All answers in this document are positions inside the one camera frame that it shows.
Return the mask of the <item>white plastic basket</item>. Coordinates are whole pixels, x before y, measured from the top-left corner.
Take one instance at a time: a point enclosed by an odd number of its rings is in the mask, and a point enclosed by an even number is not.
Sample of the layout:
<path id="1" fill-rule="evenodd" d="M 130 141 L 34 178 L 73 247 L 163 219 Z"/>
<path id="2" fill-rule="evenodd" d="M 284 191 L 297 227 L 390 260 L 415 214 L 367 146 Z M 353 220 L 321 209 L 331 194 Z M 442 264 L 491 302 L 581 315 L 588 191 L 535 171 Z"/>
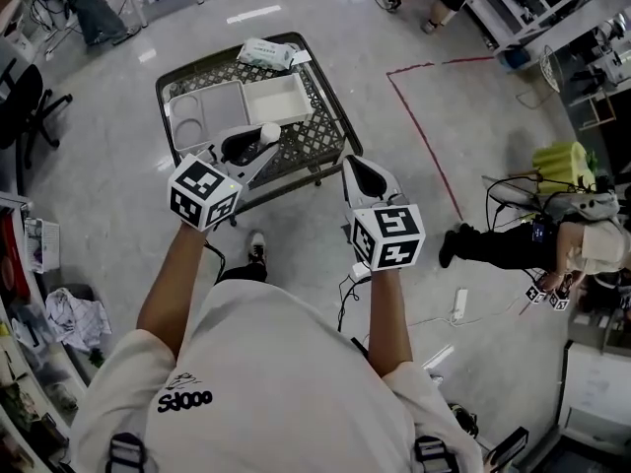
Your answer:
<path id="1" fill-rule="evenodd" d="M 38 274 L 60 267 L 60 227 L 43 219 L 26 218 L 25 246 L 30 269 Z"/>

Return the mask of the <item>white plastic lunch box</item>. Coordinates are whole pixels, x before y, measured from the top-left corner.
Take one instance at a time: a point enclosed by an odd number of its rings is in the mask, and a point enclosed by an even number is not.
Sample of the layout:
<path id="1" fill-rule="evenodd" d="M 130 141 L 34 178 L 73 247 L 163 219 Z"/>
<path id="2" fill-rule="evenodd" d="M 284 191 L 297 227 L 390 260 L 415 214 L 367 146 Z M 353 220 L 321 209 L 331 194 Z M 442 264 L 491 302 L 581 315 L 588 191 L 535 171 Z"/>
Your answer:
<path id="1" fill-rule="evenodd" d="M 299 74 L 245 84 L 223 82 L 179 95 L 167 116 L 175 151 L 196 153 L 221 133 L 239 126 L 305 122 L 315 113 Z"/>

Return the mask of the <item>black office chair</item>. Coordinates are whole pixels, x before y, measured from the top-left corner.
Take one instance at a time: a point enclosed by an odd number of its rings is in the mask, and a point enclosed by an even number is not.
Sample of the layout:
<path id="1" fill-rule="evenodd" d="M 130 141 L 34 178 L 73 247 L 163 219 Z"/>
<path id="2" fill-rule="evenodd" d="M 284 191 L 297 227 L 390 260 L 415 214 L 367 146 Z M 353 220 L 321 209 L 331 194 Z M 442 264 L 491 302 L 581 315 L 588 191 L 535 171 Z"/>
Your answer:
<path id="1" fill-rule="evenodd" d="M 6 85 L 8 96 L 0 102 L 0 149 L 8 149 L 18 144 L 23 135 L 27 135 L 24 150 L 24 167 L 32 167 L 32 153 L 35 136 L 40 134 L 45 142 L 57 149 L 58 139 L 51 138 L 44 121 L 62 104 L 73 101 L 71 94 L 64 95 L 49 103 L 52 90 L 43 86 L 43 79 L 38 68 L 30 64 L 20 76 L 15 72 L 18 59 L 12 58 L 0 74 L 0 86 Z"/>

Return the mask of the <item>dark lattice metal table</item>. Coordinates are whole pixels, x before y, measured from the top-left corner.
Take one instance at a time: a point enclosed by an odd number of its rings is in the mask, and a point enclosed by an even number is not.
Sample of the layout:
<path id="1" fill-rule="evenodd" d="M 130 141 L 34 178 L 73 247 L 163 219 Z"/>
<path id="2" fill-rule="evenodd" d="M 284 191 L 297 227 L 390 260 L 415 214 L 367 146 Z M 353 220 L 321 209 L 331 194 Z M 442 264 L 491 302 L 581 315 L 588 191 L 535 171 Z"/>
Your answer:
<path id="1" fill-rule="evenodd" d="M 295 73 L 300 75 L 315 113 L 305 122 L 279 125 L 281 136 L 278 152 L 246 186 L 236 209 L 236 217 L 309 183 L 319 185 L 323 178 L 341 170 L 340 159 L 345 152 L 356 156 L 363 153 L 348 116 L 303 36 L 297 32 L 288 32 L 268 36 L 265 40 L 291 45 L 296 51 L 307 50 L 312 60 L 300 65 L 292 64 L 289 70 L 277 72 L 239 62 L 237 56 L 242 47 L 234 46 L 168 72 L 155 84 L 169 147 L 177 167 L 185 156 L 180 156 L 174 148 L 167 116 L 171 99 L 228 81 L 239 80 L 249 84 Z M 213 166 L 222 164 L 231 170 L 231 174 L 237 174 L 237 159 L 215 159 L 211 155 L 213 142 L 191 154 Z"/>

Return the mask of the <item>black bag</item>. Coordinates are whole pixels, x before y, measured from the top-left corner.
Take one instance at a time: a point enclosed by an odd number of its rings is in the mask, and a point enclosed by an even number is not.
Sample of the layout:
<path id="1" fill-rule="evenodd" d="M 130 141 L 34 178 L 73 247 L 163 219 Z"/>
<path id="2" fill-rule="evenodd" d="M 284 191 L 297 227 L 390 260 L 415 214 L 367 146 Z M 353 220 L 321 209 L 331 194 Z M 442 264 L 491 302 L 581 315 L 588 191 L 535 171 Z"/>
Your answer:
<path id="1" fill-rule="evenodd" d="M 477 415 L 467 411 L 464 407 L 457 403 L 449 403 L 448 406 L 461 428 L 476 439 L 479 435 Z"/>

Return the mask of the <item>white wet wipes pack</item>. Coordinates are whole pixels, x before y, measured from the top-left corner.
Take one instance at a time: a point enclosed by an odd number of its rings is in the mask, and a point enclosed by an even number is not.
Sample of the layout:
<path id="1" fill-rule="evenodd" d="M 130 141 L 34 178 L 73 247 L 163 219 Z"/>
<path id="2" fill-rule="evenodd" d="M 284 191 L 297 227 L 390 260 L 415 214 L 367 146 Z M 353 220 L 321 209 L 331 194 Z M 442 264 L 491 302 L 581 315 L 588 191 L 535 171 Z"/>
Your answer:
<path id="1" fill-rule="evenodd" d="M 243 44 L 237 60 L 245 65 L 282 72 L 292 67 L 296 53 L 291 45 L 249 38 Z"/>

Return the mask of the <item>white shelving rack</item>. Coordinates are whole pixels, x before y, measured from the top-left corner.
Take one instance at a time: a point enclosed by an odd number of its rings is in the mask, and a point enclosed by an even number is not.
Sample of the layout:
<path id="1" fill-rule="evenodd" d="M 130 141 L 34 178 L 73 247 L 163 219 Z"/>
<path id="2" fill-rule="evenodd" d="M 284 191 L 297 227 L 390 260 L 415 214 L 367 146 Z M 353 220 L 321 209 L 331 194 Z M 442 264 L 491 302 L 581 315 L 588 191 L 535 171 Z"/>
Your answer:
<path id="1" fill-rule="evenodd" d="M 522 49 L 536 59 L 557 51 L 631 7 L 631 0 L 468 0 L 466 8 L 487 32 L 494 55 Z"/>

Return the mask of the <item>person's left shoe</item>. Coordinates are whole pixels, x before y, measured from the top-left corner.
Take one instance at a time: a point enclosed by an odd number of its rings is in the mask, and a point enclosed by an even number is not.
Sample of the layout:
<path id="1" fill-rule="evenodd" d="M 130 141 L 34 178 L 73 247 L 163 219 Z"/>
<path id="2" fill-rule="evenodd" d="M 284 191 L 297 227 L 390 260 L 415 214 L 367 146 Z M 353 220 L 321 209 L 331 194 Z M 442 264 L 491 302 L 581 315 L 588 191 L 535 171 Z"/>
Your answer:
<path id="1" fill-rule="evenodd" d="M 249 264 L 266 265 L 266 242 L 260 231 L 253 231 L 249 236 L 247 260 Z"/>

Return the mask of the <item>blue bin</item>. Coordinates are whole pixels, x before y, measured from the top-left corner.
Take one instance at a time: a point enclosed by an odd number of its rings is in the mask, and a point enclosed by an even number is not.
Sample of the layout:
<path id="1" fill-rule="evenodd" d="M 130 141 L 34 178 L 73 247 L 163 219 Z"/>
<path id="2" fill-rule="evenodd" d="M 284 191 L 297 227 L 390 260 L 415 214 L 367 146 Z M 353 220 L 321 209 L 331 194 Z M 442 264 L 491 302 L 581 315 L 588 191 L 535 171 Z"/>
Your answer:
<path id="1" fill-rule="evenodd" d="M 509 48 L 499 54 L 501 63 L 510 70 L 519 70 L 530 61 L 529 54 L 523 48 Z"/>

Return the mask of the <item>person's left forearm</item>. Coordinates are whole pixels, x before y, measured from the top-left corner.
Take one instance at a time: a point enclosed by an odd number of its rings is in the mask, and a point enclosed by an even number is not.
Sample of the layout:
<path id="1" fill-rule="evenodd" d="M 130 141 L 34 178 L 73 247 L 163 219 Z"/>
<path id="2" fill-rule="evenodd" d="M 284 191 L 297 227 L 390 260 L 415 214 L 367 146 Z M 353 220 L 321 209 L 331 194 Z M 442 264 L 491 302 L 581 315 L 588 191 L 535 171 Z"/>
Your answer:
<path id="1" fill-rule="evenodd" d="M 178 356 L 206 234 L 181 224 L 140 309 L 136 328 L 161 340 Z"/>

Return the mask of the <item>person's left leg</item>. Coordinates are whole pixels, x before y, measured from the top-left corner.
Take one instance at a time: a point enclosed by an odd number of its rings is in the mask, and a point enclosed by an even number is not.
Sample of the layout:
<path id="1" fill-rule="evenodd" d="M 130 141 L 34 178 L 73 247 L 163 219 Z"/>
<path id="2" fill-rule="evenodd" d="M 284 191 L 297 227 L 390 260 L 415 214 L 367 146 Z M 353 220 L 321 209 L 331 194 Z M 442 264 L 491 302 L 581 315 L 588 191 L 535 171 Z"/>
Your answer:
<path id="1" fill-rule="evenodd" d="M 218 283 L 227 280 L 250 280 L 265 283 L 267 279 L 266 266 L 260 263 L 249 263 L 245 266 L 226 270 L 217 280 Z"/>

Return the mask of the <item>yellow-green stool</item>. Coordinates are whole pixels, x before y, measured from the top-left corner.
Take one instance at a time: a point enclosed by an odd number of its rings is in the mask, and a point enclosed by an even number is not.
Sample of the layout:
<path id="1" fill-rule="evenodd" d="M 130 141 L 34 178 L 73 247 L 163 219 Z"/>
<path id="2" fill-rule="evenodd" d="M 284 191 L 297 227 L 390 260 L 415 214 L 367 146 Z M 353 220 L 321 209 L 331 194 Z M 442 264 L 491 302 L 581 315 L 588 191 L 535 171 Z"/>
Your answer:
<path id="1" fill-rule="evenodd" d="M 557 143 L 537 149 L 532 166 L 545 179 L 579 184 L 594 181 L 588 167 L 587 151 L 579 142 Z"/>

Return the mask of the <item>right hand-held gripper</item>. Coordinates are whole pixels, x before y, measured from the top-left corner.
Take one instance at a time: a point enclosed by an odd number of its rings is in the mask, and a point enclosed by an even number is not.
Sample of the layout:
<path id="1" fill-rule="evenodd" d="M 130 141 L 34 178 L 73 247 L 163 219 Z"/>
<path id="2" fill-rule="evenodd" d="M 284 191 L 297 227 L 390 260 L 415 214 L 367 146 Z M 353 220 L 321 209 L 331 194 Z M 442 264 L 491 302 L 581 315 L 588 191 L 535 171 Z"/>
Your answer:
<path id="1" fill-rule="evenodd" d="M 347 241 L 370 270 L 413 266 L 426 238 L 416 204 L 398 192 L 392 173 L 370 160 L 346 156 L 342 163 Z"/>

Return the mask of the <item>checked white cloth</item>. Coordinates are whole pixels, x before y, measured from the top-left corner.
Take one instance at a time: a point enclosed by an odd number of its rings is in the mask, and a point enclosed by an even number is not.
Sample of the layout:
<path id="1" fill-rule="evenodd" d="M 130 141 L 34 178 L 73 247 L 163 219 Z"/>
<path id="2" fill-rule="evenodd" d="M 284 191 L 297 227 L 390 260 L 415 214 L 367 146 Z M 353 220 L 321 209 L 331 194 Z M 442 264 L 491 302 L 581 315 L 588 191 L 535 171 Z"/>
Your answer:
<path id="1" fill-rule="evenodd" d="M 59 288 L 46 297 L 44 305 L 44 316 L 56 341 L 78 351 L 90 353 L 112 333 L 100 301 L 80 299 L 67 288 Z"/>

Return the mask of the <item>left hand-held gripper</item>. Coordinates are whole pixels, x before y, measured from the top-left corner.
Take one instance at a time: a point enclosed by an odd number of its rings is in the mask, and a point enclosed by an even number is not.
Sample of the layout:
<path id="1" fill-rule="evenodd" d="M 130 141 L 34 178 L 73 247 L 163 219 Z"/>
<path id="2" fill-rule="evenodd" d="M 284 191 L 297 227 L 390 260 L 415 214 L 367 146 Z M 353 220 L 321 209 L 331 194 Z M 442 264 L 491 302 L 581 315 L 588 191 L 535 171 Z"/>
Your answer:
<path id="1" fill-rule="evenodd" d="M 257 174 L 274 158 L 279 143 L 262 144 L 260 125 L 222 130 L 211 145 L 215 159 L 237 159 L 237 174 L 222 164 L 185 156 L 168 181 L 168 206 L 183 222 L 206 232 L 228 221 L 235 227 L 241 196 Z"/>

